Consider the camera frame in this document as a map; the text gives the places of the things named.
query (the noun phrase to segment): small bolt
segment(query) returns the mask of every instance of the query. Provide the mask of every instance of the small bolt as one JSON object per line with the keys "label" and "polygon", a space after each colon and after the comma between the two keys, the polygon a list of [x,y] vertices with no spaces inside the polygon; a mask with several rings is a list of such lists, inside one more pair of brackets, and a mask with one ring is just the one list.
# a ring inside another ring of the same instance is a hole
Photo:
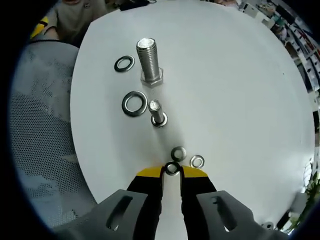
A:
{"label": "small bolt", "polygon": [[162,111],[162,106],[158,100],[151,100],[148,104],[148,109],[151,113],[151,122],[155,127],[160,128],[167,123],[168,117]]}

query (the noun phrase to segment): shelf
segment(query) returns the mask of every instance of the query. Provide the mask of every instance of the shelf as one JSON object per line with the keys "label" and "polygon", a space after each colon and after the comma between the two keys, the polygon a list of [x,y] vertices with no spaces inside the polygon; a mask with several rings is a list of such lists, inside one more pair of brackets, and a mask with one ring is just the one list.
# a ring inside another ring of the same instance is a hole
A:
{"label": "shelf", "polygon": [[313,45],[314,49],[319,48],[319,46],[316,43],[316,41],[314,41],[309,35],[308,33],[306,33],[306,31],[296,22],[294,23],[294,27],[297,26],[298,29],[300,29],[306,36],[307,40]]}
{"label": "shelf", "polygon": [[292,45],[292,47],[296,51],[296,54],[298,55],[299,53],[302,52],[301,47],[297,44],[292,31],[288,31],[287,34],[289,35],[288,42]]}
{"label": "shelf", "polygon": [[304,37],[299,33],[299,31],[293,27],[290,26],[289,30],[291,31],[291,33],[293,34],[293,37],[295,38],[297,44],[300,46],[300,48],[303,51],[303,54],[307,55],[311,52],[311,49],[309,48],[306,40],[304,39]]}
{"label": "shelf", "polygon": [[317,112],[319,110],[319,101],[317,99],[317,92],[316,91],[311,91],[308,93],[312,112]]}
{"label": "shelf", "polygon": [[320,62],[315,54],[310,56],[311,63],[313,65],[314,71],[316,72],[317,77],[320,79]]}
{"label": "shelf", "polygon": [[306,70],[312,89],[314,91],[318,91],[320,89],[318,74],[315,73],[314,65],[310,58],[307,60],[307,64],[304,66],[304,69]]}

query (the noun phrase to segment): bolt thread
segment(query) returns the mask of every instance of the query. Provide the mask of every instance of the bolt thread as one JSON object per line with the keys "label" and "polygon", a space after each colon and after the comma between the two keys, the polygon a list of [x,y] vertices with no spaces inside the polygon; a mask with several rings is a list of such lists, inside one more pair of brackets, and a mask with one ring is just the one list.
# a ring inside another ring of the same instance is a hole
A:
{"label": "bolt thread", "polygon": [[[149,41],[149,45],[140,44],[142,41]],[[138,54],[144,78],[146,82],[153,82],[159,79],[159,64],[157,44],[153,38],[143,38],[136,44],[136,52]]]}

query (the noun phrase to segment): person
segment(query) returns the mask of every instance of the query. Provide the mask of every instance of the person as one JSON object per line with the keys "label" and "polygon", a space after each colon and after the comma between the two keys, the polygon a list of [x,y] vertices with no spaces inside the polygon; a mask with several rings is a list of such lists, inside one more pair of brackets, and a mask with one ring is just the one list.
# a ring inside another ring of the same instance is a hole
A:
{"label": "person", "polygon": [[282,28],[282,30],[281,30],[281,33],[280,33],[280,41],[281,42],[285,42],[285,40],[286,40],[286,38],[287,38],[287,33],[288,33],[288,31],[287,31],[287,26],[284,26],[283,28]]}
{"label": "person", "polygon": [[115,10],[114,0],[62,0],[47,14],[43,34],[79,47],[90,23]]}

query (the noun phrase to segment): metal hardware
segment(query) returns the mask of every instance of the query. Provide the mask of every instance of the metal hardware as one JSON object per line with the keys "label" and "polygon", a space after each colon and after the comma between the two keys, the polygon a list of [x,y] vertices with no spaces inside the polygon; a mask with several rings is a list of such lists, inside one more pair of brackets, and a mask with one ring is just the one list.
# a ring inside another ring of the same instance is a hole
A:
{"label": "metal hardware", "polygon": [[164,70],[159,68],[156,41],[150,37],[142,38],[136,44],[136,52],[142,67],[142,83],[150,88],[162,84]]}
{"label": "metal hardware", "polygon": [[[128,101],[133,97],[140,98],[142,102],[141,107],[136,111],[132,111],[128,108]],[[138,117],[146,111],[147,102],[148,102],[147,97],[143,92],[131,91],[127,95],[125,95],[122,100],[122,110],[129,117],[133,117],[133,118]]]}
{"label": "metal hardware", "polygon": [[[176,156],[176,152],[180,152],[181,156]],[[179,163],[181,161],[183,161],[187,156],[187,151],[185,150],[185,148],[183,146],[176,146],[172,149],[171,151],[171,158],[173,161]]]}
{"label": "metal hardware", "polygon": [[[173,172],[169,170],[169,167],[172,165],[175,166],[175,170]],[[181,168],[179,163],[174,161],[168,162],[164,167],[165,167],[165,173],[170,176],[177,175],[180,172],[180,168]]]}
{"label": "metal hardware", "polygon": [[[120,63],[123,60],[129,60],[130,61],[129,65],[125,67],[120,67]],[[114,70],[116,70],[119,73],[124,73],[129,71],[134,65],[135,65],[135,58],[133,56],[130,56],[130,55],[122,56],[115,62]]]}
{"label": "metal hardware", "polygon": [[[200,160],[200,165],[195,165],[195,161],[196,160]],[[195,168],[195,169],[202,169],[203,166],[205,165],[205,159],[200,156],[200,155],[194,155],[191,159],[190,159],[190,167]]]}
{"label": "metal hardware", "polygon": [[161,128],[167,124],[168,116],[162,111],[162,106],[158,100],[151,100],[148,104],[148,109],[151,113],[151,123],[155,127]]}

